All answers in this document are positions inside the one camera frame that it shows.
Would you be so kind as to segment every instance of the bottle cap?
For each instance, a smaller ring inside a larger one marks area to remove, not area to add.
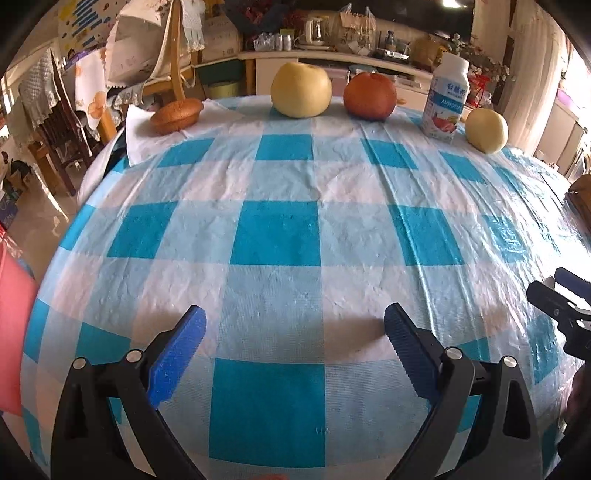
[[[470,67],[470,63],[466,59],[449,52],[444,52],[441,55],[441,63],[445,63],[447,67],[460,70],[462,73],[468,73]]]

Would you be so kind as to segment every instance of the black tv screen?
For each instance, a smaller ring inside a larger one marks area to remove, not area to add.
[[[353,12],[364,13],[369,7],[377,18],[394,20],[409,27],[442,37],[458,33],[470,40],[475,0],[353,0]],[[347,0],[297,0],[304,10],[338,11]]]

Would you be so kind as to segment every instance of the blue and white tablecloth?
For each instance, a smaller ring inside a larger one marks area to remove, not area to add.
[[[589,278],[568,182],[516,149],[482,155],[462,132],[430,140],[404,108],[371,123],[339,99],[301,120],[268,97],[225,105],[244,118],[120,163],[64,237],[22,360],[33,458],[48,469],[72,360],[118,361],[196,304],[205,339],[160,411],[210,480],[383,480],[428,412],[384,336],[399,302],[444,346],[516,357],[548,463],[575,364],[525,289],[558,266]]]

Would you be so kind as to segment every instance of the pink plastic stool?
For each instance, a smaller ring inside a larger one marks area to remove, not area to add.
[[[37,284],[0,241],[0,410],[22,415],[21,361]]]

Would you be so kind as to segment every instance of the yogurt bottle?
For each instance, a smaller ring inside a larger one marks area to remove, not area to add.
[[[441,60],[441,65],[433,72],[421,130],[430,137],[451,143],[470,91],[466,75],[470,64],[447,52]]]

